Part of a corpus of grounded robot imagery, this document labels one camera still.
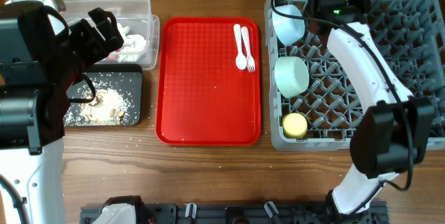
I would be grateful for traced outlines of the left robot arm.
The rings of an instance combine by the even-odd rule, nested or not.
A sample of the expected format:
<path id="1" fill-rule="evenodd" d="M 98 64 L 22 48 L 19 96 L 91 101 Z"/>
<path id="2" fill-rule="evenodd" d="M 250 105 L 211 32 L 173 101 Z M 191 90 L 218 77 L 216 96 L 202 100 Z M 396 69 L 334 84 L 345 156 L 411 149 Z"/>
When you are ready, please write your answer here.
<path id="1" fill-rule="evenodd" d="M 64 223 L 63 118 L 71 86 L 121 48 L 113 13 L 68 24 L 63 0 L 1 6 L 1 197 L 9 223 Z"/>

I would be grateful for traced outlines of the red snack wrapper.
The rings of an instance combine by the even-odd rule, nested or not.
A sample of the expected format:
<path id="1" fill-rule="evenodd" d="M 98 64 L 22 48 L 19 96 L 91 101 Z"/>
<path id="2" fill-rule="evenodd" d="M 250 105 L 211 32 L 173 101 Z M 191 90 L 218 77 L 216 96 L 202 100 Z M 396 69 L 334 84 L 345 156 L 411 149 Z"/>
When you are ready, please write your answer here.
<path id="1" fill-rule="evenodd" d="M 105 60 L 106 61 L 117 61 L 119 59 L 119 55 L 118 54 L 109 54 Z"/>

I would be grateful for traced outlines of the yellow plastic cup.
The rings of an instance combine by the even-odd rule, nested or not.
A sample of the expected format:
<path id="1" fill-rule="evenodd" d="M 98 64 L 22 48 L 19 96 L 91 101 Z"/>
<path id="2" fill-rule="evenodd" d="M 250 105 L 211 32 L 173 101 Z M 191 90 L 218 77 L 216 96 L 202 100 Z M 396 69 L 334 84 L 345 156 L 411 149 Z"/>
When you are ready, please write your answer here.
<path id="1" fill-rule="evenodd" d="M 306 118 L 300 113 L 290 113 L 283 117 L 282 128 L 288 138 L 302 138 L 308 130 Z"/>

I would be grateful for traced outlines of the food scraps pile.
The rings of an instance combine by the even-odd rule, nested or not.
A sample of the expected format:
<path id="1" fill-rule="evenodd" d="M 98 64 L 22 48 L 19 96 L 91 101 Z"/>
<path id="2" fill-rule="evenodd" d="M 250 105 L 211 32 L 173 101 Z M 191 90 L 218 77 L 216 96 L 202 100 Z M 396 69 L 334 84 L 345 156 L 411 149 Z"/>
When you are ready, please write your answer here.
<path id="1" fill-rule="evenodd" d="M 92 79 L 96 97 L 88 103 L 71 104 L 65 114 L 66 127 L 132 126 L 140 120 L 131 91 L 116 81 Z"/>

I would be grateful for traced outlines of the light blue bowl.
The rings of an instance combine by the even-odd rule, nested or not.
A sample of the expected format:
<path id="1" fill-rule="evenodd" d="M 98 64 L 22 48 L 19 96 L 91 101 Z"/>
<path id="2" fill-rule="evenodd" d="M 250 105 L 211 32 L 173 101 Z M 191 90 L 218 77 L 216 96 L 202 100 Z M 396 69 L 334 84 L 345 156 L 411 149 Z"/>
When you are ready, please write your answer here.
<path id="1" fill-rule="evenodd" d="M 302 16 L 293 4 L 278 6 L 275 9 L 285 15 Z M 284 46 L 296 43 L 305 34 L 305 22 L 302 19 L 291 19 L 273 12 L 272 20 L 277 38 Z"/>

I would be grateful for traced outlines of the mint green bowl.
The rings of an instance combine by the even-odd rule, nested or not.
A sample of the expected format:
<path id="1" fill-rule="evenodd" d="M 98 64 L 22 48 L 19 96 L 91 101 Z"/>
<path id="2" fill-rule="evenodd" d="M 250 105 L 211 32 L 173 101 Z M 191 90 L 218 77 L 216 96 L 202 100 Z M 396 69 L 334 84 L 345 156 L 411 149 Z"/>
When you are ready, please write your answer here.
<path id="1" fill-rule="evenodd" d="M 277 89 L 288 99 L 304 93 L 309 87 L 309 71 L 302 58 L 279 57 L 274 69 Z"/>

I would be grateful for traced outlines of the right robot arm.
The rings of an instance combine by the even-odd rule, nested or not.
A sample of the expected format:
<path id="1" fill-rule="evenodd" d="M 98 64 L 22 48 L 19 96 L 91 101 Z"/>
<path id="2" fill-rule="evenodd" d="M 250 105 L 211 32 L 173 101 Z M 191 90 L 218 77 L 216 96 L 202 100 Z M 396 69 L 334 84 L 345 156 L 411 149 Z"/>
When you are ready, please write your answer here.
<path id="1" fill-rule="evenodd" d="M 327 215 L 336 222 L 362 217 L 386 185 L 410 188 L 435 114 L 430 100 L 415 98 L 389 68 L 371 36 L 369 11 L 369 0 L 308 0 L 305 11 L 310 31 L 323 37 L 363 110 L 350 140 L 353 164 L 326 199 Z"/>

